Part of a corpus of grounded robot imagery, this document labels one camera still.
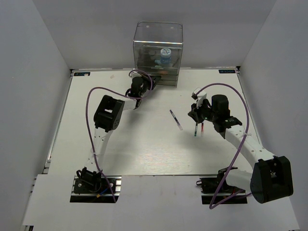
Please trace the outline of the green pen refill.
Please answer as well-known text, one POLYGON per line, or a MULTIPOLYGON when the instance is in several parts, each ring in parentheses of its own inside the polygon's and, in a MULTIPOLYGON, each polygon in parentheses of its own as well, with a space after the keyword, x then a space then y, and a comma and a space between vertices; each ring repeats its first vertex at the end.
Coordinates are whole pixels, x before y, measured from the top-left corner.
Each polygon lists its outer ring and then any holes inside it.
POLYGON ((198 123, 196 123, 195 127, 194 127, 194 136, 195 137, 197 136, 197 131, 198 131, 198 123))

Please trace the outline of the red pen refill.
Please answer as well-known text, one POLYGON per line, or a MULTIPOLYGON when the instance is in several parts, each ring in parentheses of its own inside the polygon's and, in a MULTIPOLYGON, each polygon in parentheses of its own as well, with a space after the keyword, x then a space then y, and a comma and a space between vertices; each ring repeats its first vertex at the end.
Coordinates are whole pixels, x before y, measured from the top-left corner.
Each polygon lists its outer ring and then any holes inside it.
POLYGON ((201 123, 201 137, 204 136, 204 122, 201 123))

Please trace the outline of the blue highlighter marker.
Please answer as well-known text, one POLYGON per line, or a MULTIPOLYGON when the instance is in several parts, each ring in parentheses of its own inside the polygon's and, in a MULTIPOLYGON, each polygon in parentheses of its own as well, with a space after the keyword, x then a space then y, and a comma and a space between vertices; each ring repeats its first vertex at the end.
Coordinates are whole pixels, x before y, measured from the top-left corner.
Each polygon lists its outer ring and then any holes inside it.
POLYGON ((171 68, 172 67, 172 63, 170 60, 161 62, 161 60, 155 59, 154 63, 155 63, 155 67, 157 68, 171 68))

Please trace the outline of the blue white round jar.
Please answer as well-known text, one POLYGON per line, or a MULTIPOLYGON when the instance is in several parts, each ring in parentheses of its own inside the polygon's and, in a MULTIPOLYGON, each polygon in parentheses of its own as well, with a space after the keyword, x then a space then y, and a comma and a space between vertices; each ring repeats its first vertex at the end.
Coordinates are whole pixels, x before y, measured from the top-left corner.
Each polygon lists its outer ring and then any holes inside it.
POLYGON ((160 63, 169 64, 171 62, 171 53, 170 48, 162 48, 160 51, 160 63))

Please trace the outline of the clear acrylic drawer organizer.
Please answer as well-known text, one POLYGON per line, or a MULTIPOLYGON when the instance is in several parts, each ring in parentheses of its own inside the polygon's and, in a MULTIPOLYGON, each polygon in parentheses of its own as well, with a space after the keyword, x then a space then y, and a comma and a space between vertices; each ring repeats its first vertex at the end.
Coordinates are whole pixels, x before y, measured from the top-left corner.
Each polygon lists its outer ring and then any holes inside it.
POLYGON ((183 51, 183 26, 175 22, 140 21, 133 38, 135 68, 150 76, 161 76, 161 86, 176 87, 179 79, 183 51), (170 48, 171 68, 155 67, 155 59, 160 60, 162 48, 170 48), (168 70, 161 75, 159 70, 168 70))

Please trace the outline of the orange highlighter marker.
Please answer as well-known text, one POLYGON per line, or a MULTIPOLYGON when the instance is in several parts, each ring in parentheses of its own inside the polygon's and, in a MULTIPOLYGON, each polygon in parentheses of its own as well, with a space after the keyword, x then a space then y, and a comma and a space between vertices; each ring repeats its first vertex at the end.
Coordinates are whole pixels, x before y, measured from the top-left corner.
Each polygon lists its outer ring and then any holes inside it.
POLYGON ((158 73, 161 74, 161 75, 167 75, 168 70, 159 70, 158 73))

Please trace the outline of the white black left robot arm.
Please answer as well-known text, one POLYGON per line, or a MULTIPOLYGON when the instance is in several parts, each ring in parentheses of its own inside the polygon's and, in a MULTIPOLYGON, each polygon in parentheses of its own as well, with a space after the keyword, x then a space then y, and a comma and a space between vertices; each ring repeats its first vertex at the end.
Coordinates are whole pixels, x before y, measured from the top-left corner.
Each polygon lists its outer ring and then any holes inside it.
POLYGON ((97 192, 102 186, 101 177, 104 174, 100 162, 103 160, 113 131, 119 126, 123 111, 137 109, 142 100, 154 90, 161 80, 160 76, 150 76, 137 70, 129 72, 128 76, 132 79, 132 83, 124 95, 104 87, 94 87, 87 95, 85 117, 91 150, 90 157, 83 169, 77 170, 77 177, 91 192, 97 192), (90 96, 95 90, 109 91, 120 98, 103 96, 93 116, 95 130, 94 136, 92 136, 89 123, 89 102, 90 96))

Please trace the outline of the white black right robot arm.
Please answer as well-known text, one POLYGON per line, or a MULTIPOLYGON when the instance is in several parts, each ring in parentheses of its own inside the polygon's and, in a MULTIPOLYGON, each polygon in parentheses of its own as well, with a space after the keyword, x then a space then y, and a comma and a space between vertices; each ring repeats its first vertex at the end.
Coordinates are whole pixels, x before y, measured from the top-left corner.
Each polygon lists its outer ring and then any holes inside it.
POLYGON ((261 204, 293 195, 291 163, 285 156, 276 156, 265 149, 245 131, 242 122, 230 115, 229 101, 217 94, 209 101, 206 94, 193 94, 196 101, 188 113, 197 124, 209 121, 226 141, 237 148, 252 168, 252 172, 231 166, 218 171, 216 181, 202 181, 203 192, 214 190, 215 194, 232 188, 250 192, 261 204))

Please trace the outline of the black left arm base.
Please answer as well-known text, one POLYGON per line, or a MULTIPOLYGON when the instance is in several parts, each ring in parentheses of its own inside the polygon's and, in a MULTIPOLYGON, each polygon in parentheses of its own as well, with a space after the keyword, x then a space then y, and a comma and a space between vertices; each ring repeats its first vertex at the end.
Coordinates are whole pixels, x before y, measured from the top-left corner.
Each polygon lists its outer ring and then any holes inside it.
POLYGON ((99 172, 78 170, 73 180, 71 203, 116 203, 121 192, 121 176, 102 176, 99 172))

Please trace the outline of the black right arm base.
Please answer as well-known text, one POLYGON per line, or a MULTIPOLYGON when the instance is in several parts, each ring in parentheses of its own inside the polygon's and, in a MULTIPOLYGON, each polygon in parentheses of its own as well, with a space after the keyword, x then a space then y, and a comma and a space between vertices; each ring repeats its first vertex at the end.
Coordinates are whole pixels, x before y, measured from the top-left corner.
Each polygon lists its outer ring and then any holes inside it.
MULTIPOLYGON (((210 175, 210 176, 203 176, 197 182, 196 186, 201 188, 201 199, 203 205, 210 205, 212 197, 222 180, 223 176, 225 175, 227 168, 220 169, 217 175, 210 175)), ((235 194, 240 189, 235 186, 230 186, 226 182, 223 183, 222 187, 220 188, 215 200, 214 205, 219 201, 227 198, 230 195, 235 194)), ((234 196, 233 198, 223 202, 223 204, 247 204, 247 196, 246 191, 242 190, 239 194, 234 196)))

